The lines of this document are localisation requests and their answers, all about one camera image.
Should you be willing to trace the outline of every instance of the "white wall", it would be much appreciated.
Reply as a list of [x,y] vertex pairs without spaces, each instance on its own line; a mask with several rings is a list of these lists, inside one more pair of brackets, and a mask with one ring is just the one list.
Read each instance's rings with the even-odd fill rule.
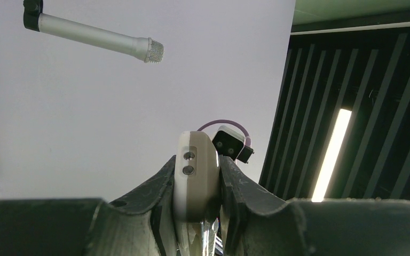
[[165,46],[159,65],[24,28],[0,1],[0,199],[115,199],[155,174],[181,132],[241,123],[258,181],[294,0],[46,0],[44,12]]

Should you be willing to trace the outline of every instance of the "metal part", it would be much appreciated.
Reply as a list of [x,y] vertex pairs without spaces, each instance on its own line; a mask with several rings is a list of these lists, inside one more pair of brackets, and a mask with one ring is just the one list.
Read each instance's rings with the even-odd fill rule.
[[148,53],[148,62],[160,63],[164,57],[164,46],[161,43],[152,40],[151,47],[152,48]]
[[189,160],[191,161],[192,159],[195,158],[195,154],[192,152],[186,152],[183,157],[185,158],[185,160]]
[[194,167],[192,167],[190,165],[183,167],[183,173],[186,174],[186,175],[193,174],[194,173]]

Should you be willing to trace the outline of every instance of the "microphone grille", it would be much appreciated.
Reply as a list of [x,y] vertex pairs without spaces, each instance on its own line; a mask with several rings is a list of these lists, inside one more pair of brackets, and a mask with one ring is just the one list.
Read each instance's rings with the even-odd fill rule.
[[164,56],[164,46],[161,43],[152,40],[152,49],[149,54],[148,62],[160,63]]

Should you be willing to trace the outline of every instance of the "black mount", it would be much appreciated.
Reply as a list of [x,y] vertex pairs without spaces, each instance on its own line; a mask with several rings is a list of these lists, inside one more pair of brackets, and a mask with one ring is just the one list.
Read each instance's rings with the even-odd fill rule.
[[38,28],[38,17],[43,13],[43,0],[24,0],[24,27],[40,32]]
[[[287,202],[219,156],[224,255],[410,255],[410,202]],[[175,156],[137,188],[102,199],[0,200],[0,255],[177,254]]]

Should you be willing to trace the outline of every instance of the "microphone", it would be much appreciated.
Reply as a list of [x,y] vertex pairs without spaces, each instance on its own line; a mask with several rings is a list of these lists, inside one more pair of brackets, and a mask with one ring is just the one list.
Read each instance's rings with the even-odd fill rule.
[[151,38],[131,37],[40,13],[38,31],[131,55],[145,63],[159,63],[164,46]]

